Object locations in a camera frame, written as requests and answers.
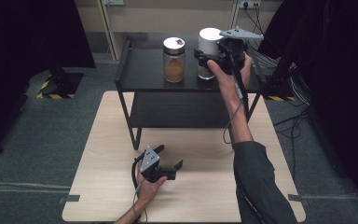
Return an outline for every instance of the electrical socket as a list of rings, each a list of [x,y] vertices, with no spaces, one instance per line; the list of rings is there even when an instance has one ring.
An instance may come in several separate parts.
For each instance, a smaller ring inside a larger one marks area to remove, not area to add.
[[[106,6],[124,6],[124,0],[103,0]]]
[[[247,9],[255,9],[255,8],[260,8],[261,6],[261,0],[241,0],[240,2],[240,8],[245,8],[243,6],[243,4],[247,2],[248,3],[248,8]]]

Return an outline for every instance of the shelf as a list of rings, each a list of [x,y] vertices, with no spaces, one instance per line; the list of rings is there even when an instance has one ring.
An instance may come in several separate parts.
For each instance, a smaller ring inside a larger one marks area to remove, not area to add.
[[[136,92],[133,128],[224,128],[229,116],[220,93]]]
[[[202,80],[198,77],[198,60],[193,49],[186,49],[185,78],[178,83],[170,83],[163,75],[162,49],[126,48],[115,77],[121,91],[219,92],[216,78]],[[248,92],[255,93],[258,88],[257,77],[252,75]]]

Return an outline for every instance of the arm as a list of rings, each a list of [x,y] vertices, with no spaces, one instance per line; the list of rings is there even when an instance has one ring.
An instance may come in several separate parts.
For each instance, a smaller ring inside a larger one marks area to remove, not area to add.
[[[245,54],[245,65],[241,70],[245,88],[249,85],[252,61],[252,58]],[[260,223],[242,197],[243,192],[268,223],[296,223],[289,202],[275,184],[274,168],[267,158],[265,147],[254,141],[244,107],[235,90],[234,77],[225,74],[213,61],[208,61],[208,66],[218,79],[220,92],[232,119],[231,127],[235,142],[234,171],[242,223]]]
[[[150,183],[145,180],[139,171],[141,164],[142,161],[139,161],[137,174],[137,182],[138,185],[140,185],[140,187],[138,187],[138,200],[122,217],[115,222],[116,224],[129,224],[135,221],[156,197],[159,187],[167,180],[167,176],[163,176],[156,181],[156,183]]]

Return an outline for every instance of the gray sleeve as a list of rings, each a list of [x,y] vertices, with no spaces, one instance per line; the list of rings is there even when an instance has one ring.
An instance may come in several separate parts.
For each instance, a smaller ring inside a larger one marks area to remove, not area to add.
[[[242,223],[260,223],[242,197],[242,192],[268,224],[297,223],[292,207],[275,184],[274,167],[267,157],[266,148],[252,141],[237,143],[234,150],[237,200]]]

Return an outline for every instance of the table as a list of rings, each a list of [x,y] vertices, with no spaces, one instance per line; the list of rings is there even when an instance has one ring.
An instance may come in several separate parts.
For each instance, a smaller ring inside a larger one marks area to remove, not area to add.
[[[125,93],[131,103],[133,93]],[[283,195],[297,195],[269,112],[263,101],[249,123],[256,141],[267,147]],[[222,139],[222,129],[146,129],[140,150],[131,138],[116,91],[104,94],[88,142],[62,212],[65,221],[114,221],[132,205],[133,159],[147,146],[165,145],[161,166],[184,160],[176,180],[167,181],[147,207],[148,222],[241,222],[232,172],[234,151]],[[290,201],[299,222],[305,219],[301,202]]]

